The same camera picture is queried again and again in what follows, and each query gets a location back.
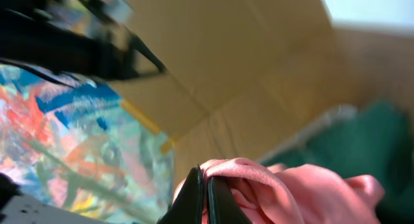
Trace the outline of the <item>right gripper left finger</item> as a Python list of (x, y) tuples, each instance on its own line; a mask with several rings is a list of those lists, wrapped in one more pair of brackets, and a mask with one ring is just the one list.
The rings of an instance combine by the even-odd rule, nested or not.
[(157, 224), (201, 224), (204, 180), (200, 167), (192, 168), (167, 213)]

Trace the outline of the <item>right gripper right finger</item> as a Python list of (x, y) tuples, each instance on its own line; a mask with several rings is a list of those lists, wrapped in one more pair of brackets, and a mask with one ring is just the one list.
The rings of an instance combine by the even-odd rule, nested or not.
[(208, 180), (209, 224), (252, 224), (237, 204), (224, 177)]

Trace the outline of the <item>salmon pink garment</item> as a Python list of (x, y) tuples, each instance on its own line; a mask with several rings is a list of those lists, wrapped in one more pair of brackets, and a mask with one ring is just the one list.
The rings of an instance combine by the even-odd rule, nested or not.
[(202, 223), (208, 223), (208, 180), (224, 177), (252, 223), (378, 223), (375, 207), (384, 196), (371, 175), (344, 179), (304, 164), (265, 167), (245, 158), (209, 160), (199, 166), (204, 180)]

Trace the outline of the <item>dark green garment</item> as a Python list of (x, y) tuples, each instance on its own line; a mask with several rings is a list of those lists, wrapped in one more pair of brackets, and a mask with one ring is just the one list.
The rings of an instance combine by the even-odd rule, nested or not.
[(388, 102), (329, 109), (260, 163), (314, 164), (344, 178), (372, 175), (386, 191), (376, 207), (379, 220), (413, 222), (413, 134), (408, 115)]

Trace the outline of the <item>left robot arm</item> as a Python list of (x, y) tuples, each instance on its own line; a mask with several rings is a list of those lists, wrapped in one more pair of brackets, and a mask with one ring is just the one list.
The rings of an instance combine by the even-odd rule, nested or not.
[(136, 34), (130, 34), (127, 48), (120, 50), (110, 31), (91, 39), (52, 25), (47, 1), (1, 0), (2, 64), (20, 67), (54, 84), (59, 80), (36, 68), (106, 81), (147, 78), (167, 71)]

